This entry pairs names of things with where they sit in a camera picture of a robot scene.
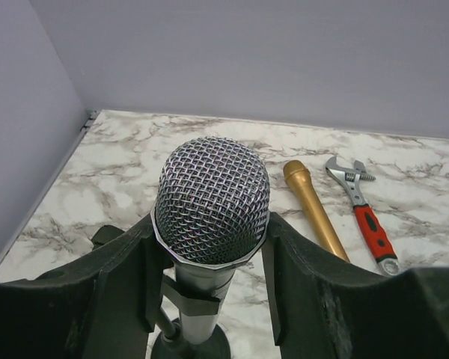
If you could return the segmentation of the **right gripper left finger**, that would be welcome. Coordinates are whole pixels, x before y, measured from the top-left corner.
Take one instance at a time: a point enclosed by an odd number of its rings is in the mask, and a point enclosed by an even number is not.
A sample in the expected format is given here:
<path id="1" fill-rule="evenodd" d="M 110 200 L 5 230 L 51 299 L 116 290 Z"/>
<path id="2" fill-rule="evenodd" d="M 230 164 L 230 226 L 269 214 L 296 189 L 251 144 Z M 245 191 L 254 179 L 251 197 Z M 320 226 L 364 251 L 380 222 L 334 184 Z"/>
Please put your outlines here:
<path id="1" fill-rule="evenodd" d="M 145 217 L 34 280 L 0 283 L 0 358 L 144 358 L 166 264 Z"/>

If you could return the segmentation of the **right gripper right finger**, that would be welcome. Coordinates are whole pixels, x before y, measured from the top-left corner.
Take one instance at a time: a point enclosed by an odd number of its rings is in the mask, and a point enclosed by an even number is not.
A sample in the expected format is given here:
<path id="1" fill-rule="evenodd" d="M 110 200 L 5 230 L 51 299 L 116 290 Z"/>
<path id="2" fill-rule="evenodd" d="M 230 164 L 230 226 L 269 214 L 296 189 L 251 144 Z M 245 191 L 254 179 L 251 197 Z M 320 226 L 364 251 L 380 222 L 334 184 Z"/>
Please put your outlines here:
<path id="1" fill-rule="evenodd" d="M 449 358 L 449 267 L 375 274 L 322 249 L 277 213 L 262 256 L 283 358 Z"/>

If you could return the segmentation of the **gold microphone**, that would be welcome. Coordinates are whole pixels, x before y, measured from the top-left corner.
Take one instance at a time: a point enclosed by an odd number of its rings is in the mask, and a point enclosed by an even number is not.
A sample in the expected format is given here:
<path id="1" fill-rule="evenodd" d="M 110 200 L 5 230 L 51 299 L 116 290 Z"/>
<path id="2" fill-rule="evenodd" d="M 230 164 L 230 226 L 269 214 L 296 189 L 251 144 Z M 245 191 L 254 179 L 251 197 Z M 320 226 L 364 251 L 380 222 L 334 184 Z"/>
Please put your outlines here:
<path id="1" fill-rule="evenodd" d="M 283 175 L 321 247 L 349 263 L 349 257 L 314 189 L 310 171 L 299 160 L 292 160 L 283 166 Z"/>

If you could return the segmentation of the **silver microphone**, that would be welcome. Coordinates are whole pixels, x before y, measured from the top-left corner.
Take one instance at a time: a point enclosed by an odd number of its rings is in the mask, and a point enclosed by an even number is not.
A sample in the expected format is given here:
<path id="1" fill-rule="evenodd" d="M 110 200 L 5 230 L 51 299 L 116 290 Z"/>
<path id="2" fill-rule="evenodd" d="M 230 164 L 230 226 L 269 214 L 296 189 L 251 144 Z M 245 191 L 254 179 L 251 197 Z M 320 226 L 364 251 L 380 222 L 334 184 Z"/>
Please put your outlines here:
<path id="1" fill-rule="evenodd" d="M 265 242 L 269 175 L 250 147 L 229 138 L 181 144 L 166 159 L 151 220 L 174 262 L 184 338 L 211 338 L 236 269 Z"/>

